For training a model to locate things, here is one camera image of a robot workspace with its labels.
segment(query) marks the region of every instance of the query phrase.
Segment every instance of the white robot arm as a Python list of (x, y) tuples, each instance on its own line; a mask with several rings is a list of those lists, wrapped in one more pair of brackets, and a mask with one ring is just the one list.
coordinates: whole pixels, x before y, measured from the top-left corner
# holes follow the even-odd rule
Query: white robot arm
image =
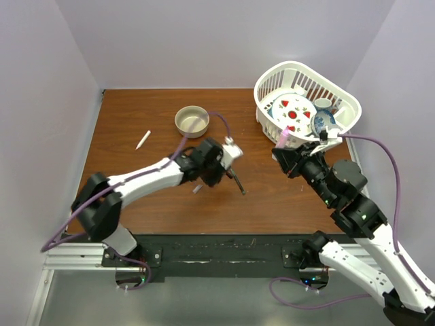
[(128, 255), (136, 248), (137, 242), (119, 223), (122, 209), (148, 194), (197, 178), (213, 187), (224, 175), (234, 177), (230, 172), (232, 163), (243, 155), (239, 146), (228, 137), (223, 145), (211, 138), (205, 139), (190, 151), (189, 154), (181, 152), (173, 160), (163, 158), (154, 165), (125, 175), (108, 178), (101, 173), (92, 175), (74, 201), (73, 211), (102, 189), (118, 186), (77, 216), (90, 240), (104, 242), (119, 255)]
[(387, 218), (361, 193), (367, 179), (359, 166), (348, 160), (340, 160), (332, 168), (326, 164), (323, 151), (341, 141), (337, 133), (329, 139), (326, 131), (320, 138), (320, 144), (274, 148), (272, 153), (289, 178), (302, 176), (334, 210), (331, 217), (336, 225), (373, 257), (382, 272), (348, 254), (323, 232), (316, 232), (304, 243), (304, 258), (335, 268), (361, 286), (384, 307), (394, 325), (435, 325), (434, 283), (400, 244), (396, 252)]

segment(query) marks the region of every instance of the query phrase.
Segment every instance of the wooden table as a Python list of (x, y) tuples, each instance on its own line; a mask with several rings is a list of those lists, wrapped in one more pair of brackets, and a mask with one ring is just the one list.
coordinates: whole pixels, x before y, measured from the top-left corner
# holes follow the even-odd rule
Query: wooden table
[[(174, 116), (187, 105), (220, 112), (244, 156), (234, 169), (247, 190), (241, 194), (233, 180), (224, 178), (214, 188), (195, 184), (164, 189), (130, 204), (121, 222), (133, 233), (303, 233), (340, 230), (331, 211), (303, 178), (288, 179), (271, 158), (271, 143), (256, 122), (253, 91), (241, 90), (107, 90), (99, 114), (81, 186), (92, 173), (106, 176), (149, 166), (172, 153), (181, 140)], [(151, 136), (135, 147), (147, 130)], [(204, 137), (223, 143), (225, 127), (211, 117)], [(198, 145), (201, 139), (188, 141)], [(326, 154), (329, 163), (350, 158), (346, 143)], [(71, 233), (82, 232), (74, 221)]]

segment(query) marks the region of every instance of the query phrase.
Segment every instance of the beige bowl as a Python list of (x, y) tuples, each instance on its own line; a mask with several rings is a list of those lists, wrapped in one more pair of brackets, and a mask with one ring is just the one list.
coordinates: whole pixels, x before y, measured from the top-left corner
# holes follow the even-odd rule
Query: beige bowl
[[(191, 126), (195, 121), (195, 127), (191, 130)], [(175, 115), (175, 125), (178, 131), (184, 136), (190, 132), (188, 138), (198, 138), (205, 134), (209, 127), (210, 116), (202, 107), (190, 105), (180, 109)]]

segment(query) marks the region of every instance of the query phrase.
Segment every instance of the dish rack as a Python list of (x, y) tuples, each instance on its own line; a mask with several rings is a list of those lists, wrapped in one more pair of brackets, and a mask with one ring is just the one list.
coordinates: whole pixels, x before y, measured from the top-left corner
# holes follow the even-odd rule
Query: dish rack
[[(268, 110), (276, 98), (286, 93), (297, 93), (311, 102), (318, 98), (329, 98), (335, 122), (342, 133), (351, 130), (361, 117), (361, 105), (355, 97), (308, 66), (296, 61), (285, 61), (266, 71), (254, 88), (257, 122), (262, 125), (263, 133), (274, 143), (278, 141), (282, 129), (268, 114)], [(290, 131), (286, 147), (298, 147), (318, 140), (313, 134), (303, 135)]]

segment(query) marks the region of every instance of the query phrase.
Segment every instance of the lavender wall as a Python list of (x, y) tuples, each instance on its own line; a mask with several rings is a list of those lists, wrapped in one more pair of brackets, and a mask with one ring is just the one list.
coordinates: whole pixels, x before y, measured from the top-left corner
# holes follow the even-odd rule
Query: lavender wall
[(250, 88), (301, 60), (346, 86), (393, 0), (57, 0), (102, 88)]
[[(400, 239), (432, 279), (435, 218), (434, 91), (435, 2), (397, 0), (347, 87), (362, 104), (353, 133), (382, 139), (393, 151), (402, 177)], [(376, 145), (356, 147), (369, 191), (391, 217), (394, 174)]]
[(0, 1), (0, 44), (0, 324), (12, 326), (69, 212), (99, 89), (54, 1)]

